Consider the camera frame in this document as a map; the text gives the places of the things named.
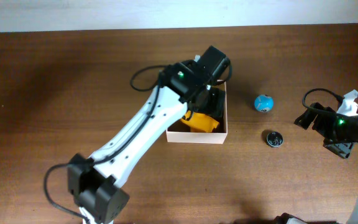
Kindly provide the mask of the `yellow rubber animal toy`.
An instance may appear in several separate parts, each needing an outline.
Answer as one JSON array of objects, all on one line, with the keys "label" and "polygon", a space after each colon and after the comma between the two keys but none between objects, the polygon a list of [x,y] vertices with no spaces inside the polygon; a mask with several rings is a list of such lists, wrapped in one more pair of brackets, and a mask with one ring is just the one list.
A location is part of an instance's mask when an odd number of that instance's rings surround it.
[{"label": "yellow rubber animal toy", "polygon": [[212,133],[219,126],[219,121],[214,118],[193,111],[187,111],[180,121],[188,126],[192,133]]}]

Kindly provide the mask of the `black round disc toy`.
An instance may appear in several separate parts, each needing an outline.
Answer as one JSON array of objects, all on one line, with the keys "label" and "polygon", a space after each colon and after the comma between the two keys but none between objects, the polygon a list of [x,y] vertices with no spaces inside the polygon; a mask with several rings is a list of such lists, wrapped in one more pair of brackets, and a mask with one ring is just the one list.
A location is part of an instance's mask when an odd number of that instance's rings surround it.
[{"label": "black round disc toy", "polygon": [[270,147],[280,147],[283,142],[283,136],[276,131],[269,132],[266,137],[266,142]]}]

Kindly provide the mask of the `blue toy ball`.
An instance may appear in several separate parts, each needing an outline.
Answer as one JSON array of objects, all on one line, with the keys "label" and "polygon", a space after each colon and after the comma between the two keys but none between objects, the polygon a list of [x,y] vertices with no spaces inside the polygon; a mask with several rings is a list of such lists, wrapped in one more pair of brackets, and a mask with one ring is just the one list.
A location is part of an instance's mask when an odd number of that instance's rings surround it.
[{"label": "blue toy ball", "polygon": [[273,98],[268,95],[259,95],[254,101],[254,108],[259,112],[269,112],[273,106]]}]

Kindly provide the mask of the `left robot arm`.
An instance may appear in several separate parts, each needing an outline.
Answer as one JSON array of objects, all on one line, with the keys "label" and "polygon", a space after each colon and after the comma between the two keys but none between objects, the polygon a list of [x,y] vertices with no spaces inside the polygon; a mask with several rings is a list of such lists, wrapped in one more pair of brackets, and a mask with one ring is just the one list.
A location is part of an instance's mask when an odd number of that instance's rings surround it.
[{"label": "left robot arm", "polygon": [[123,191],[130,173],[152,144],[186,112],[223,112],[218,85],[230,59],[210,46],[198,59],[164,65],[151,95],[136,115],[104,146],[85,158],[75,154],[67,167],[68,191],[83,223],[112,223],[129,201]]}]

